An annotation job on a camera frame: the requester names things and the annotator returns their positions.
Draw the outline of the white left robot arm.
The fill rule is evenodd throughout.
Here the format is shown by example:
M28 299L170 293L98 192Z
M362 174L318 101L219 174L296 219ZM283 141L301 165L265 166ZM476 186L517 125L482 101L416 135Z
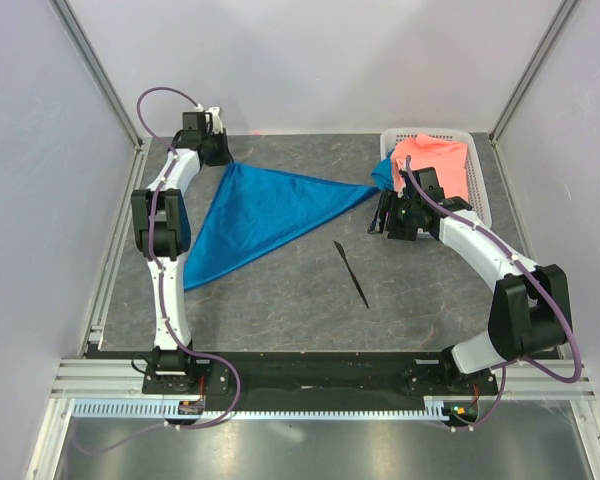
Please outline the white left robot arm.
M181 349L191 345L184 303L184 266L192 234L185 193L205 166L233 161L220 109L210 107L182 115L183 128L167 148L166 161L146 188L131 194L137 249L146 258L155 305L155 336L149 366L178 393L199 382L199 369Z

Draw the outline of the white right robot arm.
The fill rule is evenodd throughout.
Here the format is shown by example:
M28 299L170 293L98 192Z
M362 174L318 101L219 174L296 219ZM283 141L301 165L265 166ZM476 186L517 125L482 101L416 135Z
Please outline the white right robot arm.
M405 166L398 175L404 185L382 191L370 231L406 241L429 235L464 259L492 293L486 329L442 352L437 377L445 391L463 392L485 369L576 345L568 281L560 267L542 266L509 246L467 201L446 196L434 168Z

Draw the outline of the blue satin napkin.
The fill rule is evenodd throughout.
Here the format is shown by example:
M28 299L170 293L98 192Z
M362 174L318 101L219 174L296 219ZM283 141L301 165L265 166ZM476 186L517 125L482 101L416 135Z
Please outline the blue satin napkin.
M189 253L184 289L216 281L377 193L373 186L232 163L221 177Z

